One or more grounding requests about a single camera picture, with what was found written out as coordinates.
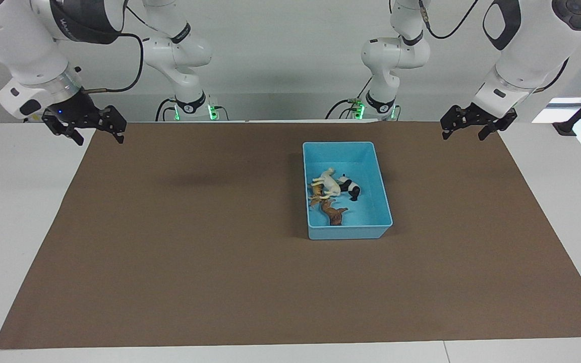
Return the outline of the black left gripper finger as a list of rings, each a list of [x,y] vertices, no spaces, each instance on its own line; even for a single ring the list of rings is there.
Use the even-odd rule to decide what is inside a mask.
[[[458,105],[452,106],[440,119],[443,140],[448,140],[454,131],[466,128],[466,121],[465,110]]]
[[[478,133],[478,139],[480,141],[484,141],[488,136],[492,133],[496,133],[497,131],[503,131],[503,125],[499,123],[490,123],[487,124],[482,128],[481,131]]]

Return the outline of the black white panda toy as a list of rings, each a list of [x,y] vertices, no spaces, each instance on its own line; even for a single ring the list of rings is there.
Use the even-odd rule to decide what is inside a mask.
[[[337,183],[339,184],[339,188],[342,193],[346,192],[349,194],[351,201],[355,202],[358,200],[358,197],[361,193],[359,184],[355,183],[345,174],[341,175],[341,177],[337,179]]]

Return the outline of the brown lion toy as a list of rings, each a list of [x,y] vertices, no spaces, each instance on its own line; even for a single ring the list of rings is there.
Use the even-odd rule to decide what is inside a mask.
[[[343,215],[349,210],[347,207],[338,207],[334,198],[320,201],[320,210],[329,218],[330,226],[342,226]]]

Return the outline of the orange tiger toy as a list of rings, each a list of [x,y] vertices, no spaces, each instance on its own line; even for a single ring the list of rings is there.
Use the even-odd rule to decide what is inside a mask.
[[[309,207],[314,208],[316,205],[323,203],[330,197],[324,193],[324,184],[311,185],[313,193],[309,196]]]

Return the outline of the brown table mat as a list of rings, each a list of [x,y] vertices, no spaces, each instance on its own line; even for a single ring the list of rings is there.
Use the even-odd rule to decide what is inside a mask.
[[[393,225],[311,240],[305,142],[371,142]],[[498,136],[435,123],[95,133],[0,349],[581,336],[581,276]]]

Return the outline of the blue plastic storage box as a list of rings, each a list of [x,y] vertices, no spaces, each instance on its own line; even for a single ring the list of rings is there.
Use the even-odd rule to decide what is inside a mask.
[[[305,182],[305,216],[309,239],[377,239],[393,225],[389,200],[374,144],[371,142],[305,142],[302,146]],[[348,193],[330,196],[338,207],[347,207],[342,226],[330,226],[320,205],[309,207],[311,182],[328,168],[337,181],[345,174],[359,184],[358,200]]]

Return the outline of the cream camel toy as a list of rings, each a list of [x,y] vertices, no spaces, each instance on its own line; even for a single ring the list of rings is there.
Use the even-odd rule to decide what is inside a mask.
[[[337,183],[335,179],[333,179],[332,175],[334,174],[334,168],[330,167],[324,172],[320,174],[320,177],[314,178],[311,182],[312,187],[322,186],[324,198],[328,198],[330,196],[340,196],[341,195],[341,188],[340,185]]]

